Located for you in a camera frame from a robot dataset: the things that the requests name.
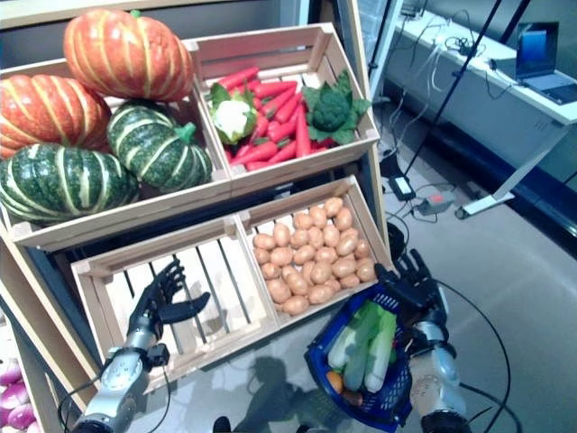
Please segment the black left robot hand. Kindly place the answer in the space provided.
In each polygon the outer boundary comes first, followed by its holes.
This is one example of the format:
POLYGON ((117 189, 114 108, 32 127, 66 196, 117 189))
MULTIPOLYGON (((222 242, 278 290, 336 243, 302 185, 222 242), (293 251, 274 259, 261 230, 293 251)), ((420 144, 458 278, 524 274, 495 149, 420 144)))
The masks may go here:
POLYGON ((179 259, 174 259, 143 290, 129 317, 127 335, 144 330, 160 341, 165 325, 179 323, 200 313, 210 300, 208 292, 192 300, 173 301, 174 295, 186 287, 184 267, 179 259))

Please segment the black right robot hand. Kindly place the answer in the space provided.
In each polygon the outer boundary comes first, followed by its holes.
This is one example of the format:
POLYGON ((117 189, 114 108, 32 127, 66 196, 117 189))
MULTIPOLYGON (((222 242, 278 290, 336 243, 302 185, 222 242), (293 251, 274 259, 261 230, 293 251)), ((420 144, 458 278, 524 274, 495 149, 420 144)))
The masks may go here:
POLYGON ((413 322, 430 321, 445 326, 444 297, 419 251, 413 248, 403 253, 394 264, 395 271, 388 271, 381 263, 374 265, 379 283, 409 311, 413 322))

